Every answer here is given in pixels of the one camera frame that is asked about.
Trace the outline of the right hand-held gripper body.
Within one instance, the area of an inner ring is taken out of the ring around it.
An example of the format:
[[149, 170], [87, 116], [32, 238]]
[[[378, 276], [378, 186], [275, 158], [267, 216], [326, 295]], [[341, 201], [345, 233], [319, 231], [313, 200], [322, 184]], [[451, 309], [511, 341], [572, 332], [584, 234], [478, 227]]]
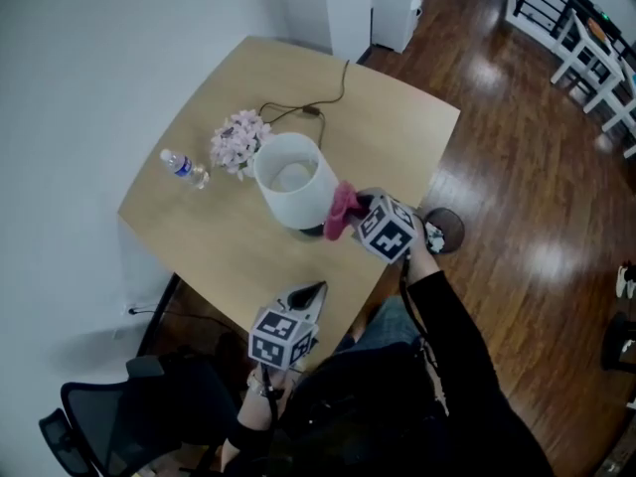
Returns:
[[368, 216], [354, 228], [353, 239], [385, 263], [393, 264], [417, 237], [414, 212], [388, 194], [369, 208]]

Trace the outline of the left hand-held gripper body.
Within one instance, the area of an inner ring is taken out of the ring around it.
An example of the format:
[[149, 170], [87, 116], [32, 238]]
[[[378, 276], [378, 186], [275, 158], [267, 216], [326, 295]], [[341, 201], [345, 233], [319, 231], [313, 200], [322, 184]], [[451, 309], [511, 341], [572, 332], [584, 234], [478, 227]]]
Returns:
[[272, 308], [260, 308], [248, 334], [248, 356], [286, 371], [308, 355], [318, 325]]

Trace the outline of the pink cloth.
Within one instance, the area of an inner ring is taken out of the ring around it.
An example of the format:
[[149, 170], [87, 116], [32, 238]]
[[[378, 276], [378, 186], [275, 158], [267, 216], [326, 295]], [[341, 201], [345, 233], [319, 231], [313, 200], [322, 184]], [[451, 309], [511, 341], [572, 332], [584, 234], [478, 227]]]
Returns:
[[349, 217], [362, 211], [363, 205], [358, 201], [358, 193], [354, 186], [342, 181], [334, 192], [331, 207], [324, 223], [324, 237], [337, 240], [349, 224]]

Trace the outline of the white table lamp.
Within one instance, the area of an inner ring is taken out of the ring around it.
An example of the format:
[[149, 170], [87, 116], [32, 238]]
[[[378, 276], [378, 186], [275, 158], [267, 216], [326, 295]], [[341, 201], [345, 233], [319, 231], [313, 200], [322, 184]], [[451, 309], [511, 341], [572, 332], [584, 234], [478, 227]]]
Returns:
[[311, 138], [296, 132], [269, 138], [255, 154], [252, 169], [279, 223], [310, 236], [323, 234], [339, 181]]

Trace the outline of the person's left forearm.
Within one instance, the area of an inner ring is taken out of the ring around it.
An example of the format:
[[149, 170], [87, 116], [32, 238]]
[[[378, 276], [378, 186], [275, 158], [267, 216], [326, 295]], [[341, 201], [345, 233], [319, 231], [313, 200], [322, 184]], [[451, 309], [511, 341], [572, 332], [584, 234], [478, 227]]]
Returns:
[[[281, 371], [258, 364], [248, 375], [247, 392], [238, 412], [237, 420], [252, 429], [267, 430], [272, 427], [274, 418], [280, 418], [291, 397], [301, 374], [297, 371]], [[273, 406], [260, 391], [271, 385], [282, 396], [276, 399]]]

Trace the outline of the person's right forearm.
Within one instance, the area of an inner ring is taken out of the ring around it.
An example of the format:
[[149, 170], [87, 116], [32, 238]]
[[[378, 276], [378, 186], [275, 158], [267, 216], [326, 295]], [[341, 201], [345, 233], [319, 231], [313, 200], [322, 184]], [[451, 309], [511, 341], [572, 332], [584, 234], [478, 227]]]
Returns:
[[419, 312], [436, 358], [448, 382], [499, 385], [480, 331], [426, 247], [423, 228], [410, 247], [407, 292]]

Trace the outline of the brown round waste bin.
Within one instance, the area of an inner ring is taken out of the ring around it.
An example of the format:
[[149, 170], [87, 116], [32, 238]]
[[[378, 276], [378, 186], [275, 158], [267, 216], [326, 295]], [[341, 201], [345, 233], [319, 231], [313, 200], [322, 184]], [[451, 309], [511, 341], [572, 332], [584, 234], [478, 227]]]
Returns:
[[426, 246], [432, 254], [449, 254], [462, 246], [465, 226], [455, 212], [447, 208], [436, 208], [421, 220]]

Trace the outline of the person's blue jeans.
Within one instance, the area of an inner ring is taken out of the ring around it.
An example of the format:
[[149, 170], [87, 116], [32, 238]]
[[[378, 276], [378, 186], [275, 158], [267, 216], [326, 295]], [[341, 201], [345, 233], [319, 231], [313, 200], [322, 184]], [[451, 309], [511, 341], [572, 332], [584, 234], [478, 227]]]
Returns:
[[397, 343], [412, 345], [420, 340], [420, 332], [408, 315], [403, 300], [392, 296], [378, 309], [358, 340], [346, 335], [334, 353], [376, 350]]

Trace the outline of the black wristband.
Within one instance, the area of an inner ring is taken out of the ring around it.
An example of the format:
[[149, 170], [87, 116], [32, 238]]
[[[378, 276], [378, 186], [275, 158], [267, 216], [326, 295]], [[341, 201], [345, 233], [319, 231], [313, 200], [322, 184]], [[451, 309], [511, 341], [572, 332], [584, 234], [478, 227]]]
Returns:
[[272, 440], [272, 430], [256, 430], [241, 424], [237, 419], [228, 436], [228, 442], [240, 453], [256, 456], [267, 452]]

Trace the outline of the person's black clothing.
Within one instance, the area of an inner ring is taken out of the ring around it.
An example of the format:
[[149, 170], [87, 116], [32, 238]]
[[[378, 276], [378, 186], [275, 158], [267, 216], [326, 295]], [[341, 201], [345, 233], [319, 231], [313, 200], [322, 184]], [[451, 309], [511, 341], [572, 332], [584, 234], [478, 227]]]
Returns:
[[441, 378], [414, 345], [328, 359], [292, 393], [263, 455], [230, 477], [554, 477], [500, 387]]

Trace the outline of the pink flowers in cream pot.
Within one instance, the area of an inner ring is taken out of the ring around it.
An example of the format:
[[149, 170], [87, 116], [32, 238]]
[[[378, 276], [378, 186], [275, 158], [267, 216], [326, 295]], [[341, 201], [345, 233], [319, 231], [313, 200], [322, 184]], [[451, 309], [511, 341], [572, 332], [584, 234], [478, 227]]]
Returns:
[[241, 110], [215, 130], [211, 138], [211, 166], [240, 180], [253, 178], [255, 155], [272, 137], [271, 126], [255, 109]]

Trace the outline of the clear water bottle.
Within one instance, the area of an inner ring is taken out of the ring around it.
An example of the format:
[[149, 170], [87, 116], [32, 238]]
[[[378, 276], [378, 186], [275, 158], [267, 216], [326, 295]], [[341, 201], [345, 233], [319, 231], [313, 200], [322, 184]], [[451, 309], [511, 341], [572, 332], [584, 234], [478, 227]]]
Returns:
[[206, 168], [193, 162], [189, 156], [176, 153], [170, 149], [160, 152], [160, 159], [165, 167], [175, 176], [181, 178], [192, 187], [204, 189], [209, 182], [210, 175]]

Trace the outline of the black mesh headrest office chair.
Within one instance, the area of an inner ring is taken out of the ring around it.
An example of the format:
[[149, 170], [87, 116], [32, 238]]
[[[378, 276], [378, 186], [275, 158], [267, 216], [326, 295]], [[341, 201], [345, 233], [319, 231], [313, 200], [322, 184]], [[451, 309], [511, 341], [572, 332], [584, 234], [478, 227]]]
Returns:
[[182, 477], [214, 477], [215, 453], [236, 420], [239, 397], [211, 357], [145, 355], [127, 362], [115, 384], [66, 383], [62, 407], [39, 422], [69, 477], [133, 477], [184, 445], [204, 447]]

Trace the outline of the white table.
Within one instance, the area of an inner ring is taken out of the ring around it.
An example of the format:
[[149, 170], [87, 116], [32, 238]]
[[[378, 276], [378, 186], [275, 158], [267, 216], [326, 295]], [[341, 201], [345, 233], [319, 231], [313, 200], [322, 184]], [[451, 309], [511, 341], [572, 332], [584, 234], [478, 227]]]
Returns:
[[629, 159], [636, 155], [636, 72], [624, 58], [620, 60], [620, 65], [627, 82], [630, 99], [614, 111], [614, 115], [602, 125], [601, 130], [607, 133], [619, 122], [627, 127], [629, 135], [633, 138], [633, 144], [623, 152], [623, 156]]
[[561, 65], [551, 77], [552, 84], [556, 84], [569, 70], [573, 70], [579, 56], [584, 52], [588, 53], [589, 60], [578, 73], [584, 81], [588, 81], [595, 63], [605, 67], [606, 78], [597, 83], [595, 95], [583, 107], [585, 114], [590, 113], [602, 101], [607, 101], [619, 84], [626, 81], [626, 75], [608, 40], [605, 39], [601, 45], [600, 40], [582, 23], [573, 9], [568, 11], [567, 21], [552, 46], [552, 52], [562, 56]]

